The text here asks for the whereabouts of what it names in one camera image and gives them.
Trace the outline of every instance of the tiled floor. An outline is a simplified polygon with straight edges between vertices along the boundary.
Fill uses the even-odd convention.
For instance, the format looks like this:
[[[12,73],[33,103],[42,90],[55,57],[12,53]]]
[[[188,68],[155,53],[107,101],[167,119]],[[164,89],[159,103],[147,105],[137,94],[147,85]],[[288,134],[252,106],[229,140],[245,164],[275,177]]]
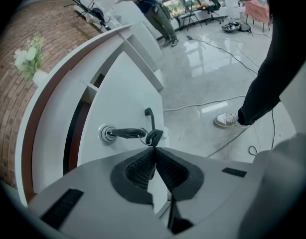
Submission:
[[[163,108],[173,109],[246,95],[256,75],[226,52],[203,42],[188,40],[186,35],[221,47],[247,67],[258,71],[271,42],[270,37],[263,35],[261,26],[259,23],[253,26],[253,32],[258,33],[254,36],[243,32],[225,34],[217,22],[190,27],[188,32],[178,32],[179,44],[173,48],[163,48],[163,58],[159,64],[165,83],[165,88],[160,91]],[[265,34],[271,36],[272,27]],[[235,127],[219,128],[214,125],[214,118],[220,113],[236,112],[243,100],[243,97],[239,97],[164,113],[170,147],[205,157],[212,154],[243,131]],[[274,119],[276,146],[293,136],[295,129],[281,103],[274,109]],[[253,145],[258,151],[268,150],[272,139],[272,115],[268,113],[212,158],[253,162],[254,157],[248,153],[248,147]]]

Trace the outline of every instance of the shoe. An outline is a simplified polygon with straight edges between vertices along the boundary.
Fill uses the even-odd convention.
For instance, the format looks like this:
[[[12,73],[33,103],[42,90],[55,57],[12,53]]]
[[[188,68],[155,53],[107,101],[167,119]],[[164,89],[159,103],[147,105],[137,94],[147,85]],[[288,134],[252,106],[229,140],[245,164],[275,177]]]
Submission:
[[[171,39],[166,39],[163,44],[163,47],[167,47],[170,43],[171,43]]]
[[[238,122],[238,113],[220,114],[214,119],[214,122],[216,125],[220,127],[230,127],[230,126],[238,126],[241,128],[248,127],[247,125],[241,125]]]
[[[172,40],[172,44],[171,44],[171,47],[174,47],[178,44],[178,39],[174,39]]]

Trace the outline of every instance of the gray fabric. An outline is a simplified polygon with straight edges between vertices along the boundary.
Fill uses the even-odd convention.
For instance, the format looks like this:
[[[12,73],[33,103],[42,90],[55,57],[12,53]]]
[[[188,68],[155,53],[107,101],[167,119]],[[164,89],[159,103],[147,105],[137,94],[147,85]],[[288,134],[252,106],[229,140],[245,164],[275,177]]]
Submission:
[[[144,14],[144,16],[148,19],[152,26],[162,34],[162,36],[166,40],[170,38],[172,40],[177,39],[175,31],[171,23],[168,21],[165,13],[158,4],[156,4],[156,7],[158,7],[157,13],[154,12],[154,6],[152,6],[149,11]]]

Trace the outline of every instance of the black pants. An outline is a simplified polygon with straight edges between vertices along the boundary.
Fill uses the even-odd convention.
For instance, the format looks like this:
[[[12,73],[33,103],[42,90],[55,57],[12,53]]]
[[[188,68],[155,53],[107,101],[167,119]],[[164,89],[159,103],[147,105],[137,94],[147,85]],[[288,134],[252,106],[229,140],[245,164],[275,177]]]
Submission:
[[[294,23],[291,15],[286,9],[277,15],[273,14],[273,39],[258,76],[249,87],[244,104],[238,111],[240,124],[252,125],[271,111],[306,60],[305,25]]]

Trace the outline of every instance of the white sneaker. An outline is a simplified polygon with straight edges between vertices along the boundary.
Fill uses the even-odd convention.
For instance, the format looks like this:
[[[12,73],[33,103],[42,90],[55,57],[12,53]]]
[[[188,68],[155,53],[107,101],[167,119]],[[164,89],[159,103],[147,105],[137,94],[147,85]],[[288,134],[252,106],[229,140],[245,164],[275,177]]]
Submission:
[[[238,113],[220,114],[214,119],[214,122],[216,125],[221,127],[230,127],[230,126],[248,127],[247,125],[240,125],[240,123],[238,122]]]

